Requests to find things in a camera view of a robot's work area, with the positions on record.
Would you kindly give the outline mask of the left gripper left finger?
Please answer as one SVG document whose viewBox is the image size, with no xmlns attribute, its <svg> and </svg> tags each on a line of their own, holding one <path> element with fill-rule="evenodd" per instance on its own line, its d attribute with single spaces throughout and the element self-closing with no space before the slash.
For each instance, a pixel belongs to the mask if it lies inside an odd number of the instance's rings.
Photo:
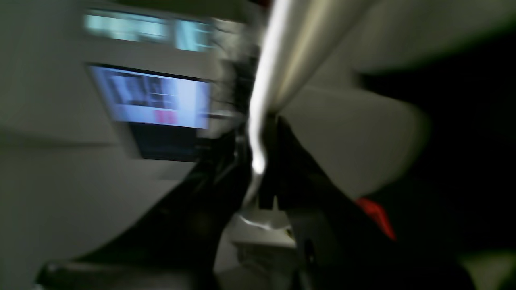
<svg viewBox="0 0 516 290">
<path fill-rule="evenodd" d="M 179 185 L 107 244 L 46 263 L 36 290 L 219 290 L 214 261 L 250 180 L 243 129 L 210 139 Z"/>
</svg>

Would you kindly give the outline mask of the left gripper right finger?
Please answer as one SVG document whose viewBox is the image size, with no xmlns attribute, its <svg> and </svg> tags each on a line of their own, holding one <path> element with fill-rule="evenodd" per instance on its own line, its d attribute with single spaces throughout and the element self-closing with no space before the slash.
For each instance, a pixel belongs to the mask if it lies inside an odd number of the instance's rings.
<svg viewBox="0 0 516 290">
<path fill-rule="evenodd" d="M 291 290 L 473 290 L 468 272 L 449 259 L 400 246 L 328 178 L 284 118 L 266 117 L 260 134 L 268 165 L 260 207 L 285 211 L 299 266 Z"/>
</svg>

